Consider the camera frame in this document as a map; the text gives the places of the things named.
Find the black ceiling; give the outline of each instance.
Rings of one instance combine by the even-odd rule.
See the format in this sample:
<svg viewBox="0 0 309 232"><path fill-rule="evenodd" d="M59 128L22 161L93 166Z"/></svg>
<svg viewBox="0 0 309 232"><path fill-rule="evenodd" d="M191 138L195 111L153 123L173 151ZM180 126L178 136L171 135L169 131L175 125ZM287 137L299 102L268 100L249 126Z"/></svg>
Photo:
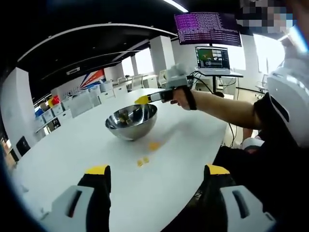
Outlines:
<svg viewBox="0 0 309 232"><path fill-rule="evenodd" d="M239 0L175 1L191 12L235 13L238 19L244 18ZM87 28L57 36L17 62L29 49L48 37L73 28L109 22L177 33L174 15L181 13L162 0L10 0L1 4L4 5L1 6L1 31L5 36L0 47L0 72L7 75L15 66L28 71L34 101L76 76L114 64L114 59L119 56L106 54L126 51L158 35L173 36L126 26ZM145 43L135 50L147 46ZM67 71L77 66L81 68L79 73L66 76Z"/></svg>

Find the wrist strap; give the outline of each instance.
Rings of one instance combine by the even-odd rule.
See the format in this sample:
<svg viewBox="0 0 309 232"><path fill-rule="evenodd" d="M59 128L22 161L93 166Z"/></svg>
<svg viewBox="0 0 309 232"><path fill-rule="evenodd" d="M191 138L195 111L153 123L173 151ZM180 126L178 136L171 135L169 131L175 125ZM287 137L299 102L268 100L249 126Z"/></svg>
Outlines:
<svg viewBox="0 0 309 232"><path fill-rule="evenodd" d="M190 110L197 110L197 103L193 97L193 94L188 86L181 87L184 91L185 97L189 103Z"/></svg>

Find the hand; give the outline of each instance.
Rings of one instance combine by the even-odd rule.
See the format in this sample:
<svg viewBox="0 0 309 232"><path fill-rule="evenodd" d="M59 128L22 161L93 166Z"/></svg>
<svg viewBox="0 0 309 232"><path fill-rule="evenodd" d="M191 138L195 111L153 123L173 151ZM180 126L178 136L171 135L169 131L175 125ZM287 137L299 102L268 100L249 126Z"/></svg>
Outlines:
<svg viewBox="0 0 309 232"><path fill-rule="evenodd" d="M178 104L185 110L190 110L188 100L182 89L176 89L173 91L173 100L170 101L171 104Z"/></svg>

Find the food crumb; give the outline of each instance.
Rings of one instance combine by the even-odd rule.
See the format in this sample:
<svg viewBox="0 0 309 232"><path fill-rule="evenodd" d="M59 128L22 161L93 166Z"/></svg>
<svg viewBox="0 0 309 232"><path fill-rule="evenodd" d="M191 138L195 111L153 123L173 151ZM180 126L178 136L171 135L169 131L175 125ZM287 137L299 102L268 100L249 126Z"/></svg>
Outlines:
<svg viewBox="0 0 309 232"><path fill-rule="evenodd" d="M143 161L138 160L138 161L137 161L137 166L139 166L139 167L143 166Z"/></svg>
<svg viewBox="0 0 309 232"><path fill-rule="evenodd" d="M144 163L149 163L148 157L144 157L143 160L144 160Z"/></svg>
<svg viewBox="0 0 309 232"><path fill-rule="evenodd" d="M156 151L157 149L159 149L160 147L160 143L149 143L149 149L151 151Z"/></svg>

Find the laptop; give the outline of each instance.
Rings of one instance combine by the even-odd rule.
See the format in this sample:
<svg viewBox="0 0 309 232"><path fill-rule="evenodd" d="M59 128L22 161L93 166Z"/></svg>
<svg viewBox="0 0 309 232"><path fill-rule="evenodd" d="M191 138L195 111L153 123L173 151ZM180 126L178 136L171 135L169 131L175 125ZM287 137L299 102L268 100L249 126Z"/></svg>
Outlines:
<svg viewBox="0 0 309 232"><path fill-rule="evenodd" d="M195 47L197 70L206 75L236 76L241 74L231 72L227 48L224 47Z"/></svg>

